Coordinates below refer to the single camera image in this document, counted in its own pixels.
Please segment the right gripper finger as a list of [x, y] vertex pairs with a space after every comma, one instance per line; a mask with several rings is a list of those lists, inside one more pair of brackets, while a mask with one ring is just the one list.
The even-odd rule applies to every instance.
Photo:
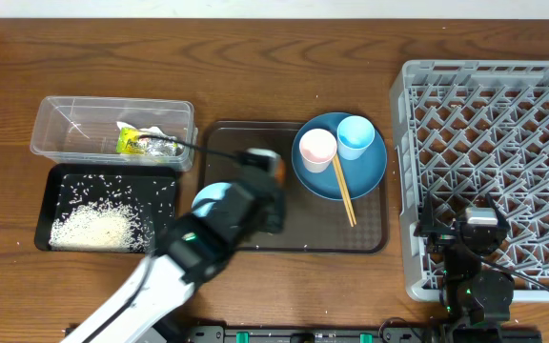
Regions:
[[428, 237], [439, 233], [441, 233], [441, 223], [436, 219], [433, 196], [428, 192], [424, 199], [414, 236]]
[[500, 229], [510, 229], [511, 226], [507, 220], [507, 218], [503, 215], [503, 213], [499, 210], [496, 201], [492, 197], [490, 193], [487, 193], [485, 195], [486, 202], [493, 213], [494, 217], [497, 220], [497, 227]]

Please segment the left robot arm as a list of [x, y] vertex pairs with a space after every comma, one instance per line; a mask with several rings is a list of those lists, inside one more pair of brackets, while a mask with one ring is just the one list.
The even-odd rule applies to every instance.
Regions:
[[238, 177], [204, 216], [173, 222], [125, 283], [66, 336], [68, 342], [136, 342], [221, 273], [236, 247], [255, 232], [280, 232], [285, 167], [274, 151], [233, 154]]

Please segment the white rice pile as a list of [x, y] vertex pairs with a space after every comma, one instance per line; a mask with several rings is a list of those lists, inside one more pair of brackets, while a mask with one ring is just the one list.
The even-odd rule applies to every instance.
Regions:
[[165, 176], [69, 174], [62, 179], [49, 245], [54, 251], [146, 252], [156, 221], [174, 215]]

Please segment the light blue bowl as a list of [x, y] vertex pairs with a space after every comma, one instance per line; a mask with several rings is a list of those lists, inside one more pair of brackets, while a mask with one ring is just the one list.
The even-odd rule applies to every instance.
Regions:
[[214, 204], [224, 197], [230, 186], [228, 182], [217, 182], [203, 188], [193, 200], [192, 213], [197, 217], [207, 216]]

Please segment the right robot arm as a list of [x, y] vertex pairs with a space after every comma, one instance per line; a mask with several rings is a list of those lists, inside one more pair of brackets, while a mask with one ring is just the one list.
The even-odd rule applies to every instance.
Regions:
[[493, 198], [486, 201], [485, 208], [467, 207], [445, 224], [437, 219], [433, 197], [425, 199], [415, 235], [427, 239], [428, 253], [443, 257], [440, 303], [448, 318], [425, 330], [423, 342], [504, 340], [500, 324], [510, 319], [514, 280], [507, 272], [485, 270], [481, 259], [502, 244], [510, 225]]

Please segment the foil snack wrapper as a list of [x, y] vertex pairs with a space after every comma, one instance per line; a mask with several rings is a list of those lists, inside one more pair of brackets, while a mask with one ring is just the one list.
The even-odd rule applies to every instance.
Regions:
[[176, 143], [175, 136], [158, 137], [145, 136], [135, 139], [120, 139], [116, 144], [116, 151], [120, 154], [132, 154], [153, 157], [173, 157], [183, 152], [183, 148]]

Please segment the orange carrot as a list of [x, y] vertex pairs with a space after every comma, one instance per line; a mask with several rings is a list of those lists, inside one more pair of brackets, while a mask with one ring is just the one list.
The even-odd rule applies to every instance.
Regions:
[[281, 158], [278, 158], [276, 161], [274, 178], [279, 186], [283, 186], [285, 183], [286, 176], [286, 167], [285, 163]]

